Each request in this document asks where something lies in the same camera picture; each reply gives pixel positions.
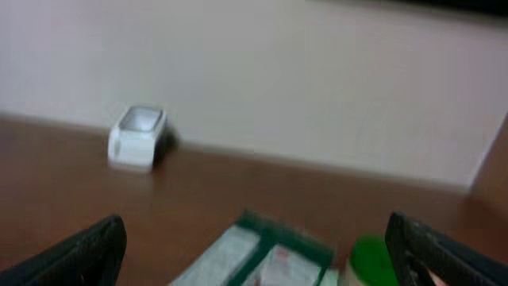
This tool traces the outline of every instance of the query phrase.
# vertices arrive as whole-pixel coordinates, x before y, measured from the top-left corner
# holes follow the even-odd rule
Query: brown table surface
[[[186,148],[140,175],[108,168],[106,142],[0,118],[0,269],[117,213],[128,240],[117,284],[166,284],[246,208],[334,245],[338,266],[393,210],[508,262],[505,222],[452,192]]]

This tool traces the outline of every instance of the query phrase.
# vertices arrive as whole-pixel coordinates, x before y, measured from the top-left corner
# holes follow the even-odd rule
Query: white wall
[[[399,4],[2,0],[0,111],[468,186],[508,107],[508,33]]]

